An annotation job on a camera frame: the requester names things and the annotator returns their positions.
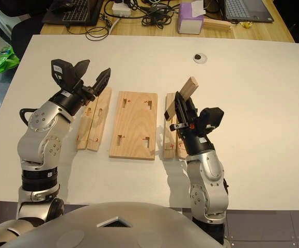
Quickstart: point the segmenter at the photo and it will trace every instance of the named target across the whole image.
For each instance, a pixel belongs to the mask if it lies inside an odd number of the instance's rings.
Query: tissue box
[[[178,17],[178,33],[198,35],[203,26],[203,16],[192,17],[192,4],[181,3]]]

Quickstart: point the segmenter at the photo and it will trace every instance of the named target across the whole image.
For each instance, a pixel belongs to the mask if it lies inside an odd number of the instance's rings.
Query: wooden block
[[[165,98],[165,110],[171,105],[175,99],[176,93],[168,93]],[[177,132],[170,131],[170,125],[176,124],[176,115],[170,121],[164,119],[164,137],[163,137],[163,157],[165,159],[172,159],[176,154],[176,135]]]
[[[98,98],[96,97],[93,102],[89,102],[84,109],[81,116],[81,124],[78,129],[77,135],[77,150],[85,150],[88,142],[88,135],[92,125],[94,112],[96,110]]]
[[[155,159],[157,105],[155,93],[119,92],[111,158]]]
[[[186,159],[187,156],[188,154],[185,149],[184,141],[182,141],[182,139],[180,139],[177,135],[177,157],[180,159]]]
[[[181,90],[179,91],[179,93],[181,94],[181,96],[184,98],[185,101],[187,101],[189,99],[189,97],[191,97],[191,95],[194,93],[194,91],[197,89],[198,84],[196,79],[192,76],[190,77],[187,82],[184,84],[184,86],[181,88]],[[164,116],[165,119],[167,120],[171,120],[172,117],[174,117],[176,114],[175,111],[175,101],[173,101],[170,106],[167,108]]]
[[[112,89],[110,87],[106,87],[98,97],[96,111],[94,113],[91,130],[88,136],[87,149],[89,150],[99,150],[111,96]]]
[[[210,28],[210,29],[220,29],[220,30],[231,30],[232,29],[232,25],[230,22],[208,19],[208,18],[204,19],[203,27]]]

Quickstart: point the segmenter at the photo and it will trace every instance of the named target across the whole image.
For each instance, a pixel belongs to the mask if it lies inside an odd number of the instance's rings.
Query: white table
[[[208,61],[196,64],[195,53]],[[162,161],[165,96],[190,75],[199,82],[199,109],[219,106],[210,134],[230,185],[229,209],[299,210],[299,44],[206,38],[33,36],[0,109],[0,200],[17,201],[17,143],[26,126],[19,109],[41,106],[59,90],[51,59],[90,59],[85,84],[111,67],[110,109],[98,152],[76,151],[79,112],[64,139],[60,197],[70,204],[114,201],[189,207],[186,165]],[[118,91],[158,93],[155,161],[110,159]]]

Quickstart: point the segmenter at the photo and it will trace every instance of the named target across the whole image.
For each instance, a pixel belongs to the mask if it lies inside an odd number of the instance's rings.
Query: plastic bag
[[[0,50],[0,73],[18,66],[19,58],[14,54],[11,45],[5,46]]]

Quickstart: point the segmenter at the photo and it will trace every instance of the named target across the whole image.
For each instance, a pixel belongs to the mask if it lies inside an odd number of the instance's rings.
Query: wooden stick
[[[94,112],[96,110],[98,98],[96,97],[93,102],[89,102],[84,109],[81,116],[81,124],[78,129],[77,135],[77,150],[85,150],[88,142],[88,135],[92,125]]]
[[[186,159],[187,155],[188,154],[185,149],[184,141],[177,136],[177,157],[179,159]]]
[[[184,100],[187,101],[189,99],[189,97],[191,97],[191,95],[197,89],[197,87],[198,87],[197,81],[192,76],[192,77],[190,77],[187,80],[187,82],[181,88],[181,90],[179,91],[179,93],[184,98]],[[171,103],[171,105],[168,107],[168,109],[164,113],[164,116],[165,116],[166,120],[170,121],[172,119],[172,117],[174,117],[175,114],[176,114],[176,111],[175,111],[175,101],[173,100],[173,102]]]
[[[165,98],[165,110],[171,105],[175,100],[176,93],[168,93]],[[176,154],[176,135],[177,132],[170,131],[170,125],[176,124],[177,117],[174,117],[170,120],[164,120],[164,137],[163,137],[163,157],[165,159],[172,159]]]
[[[226,31],[230,31],[232,29],[230,22],[208,19],[208,18],[204,19],[203,27],[210,28],[210,29],[226,30]]]
[[[112,89],[110,87],[106,87],[99,95],[91,130],[88,136],[87,149],[89,150],[92,151],[99,150],[99,146],[102,140],[104,125],[106,123],[111,96],[112,96]]]

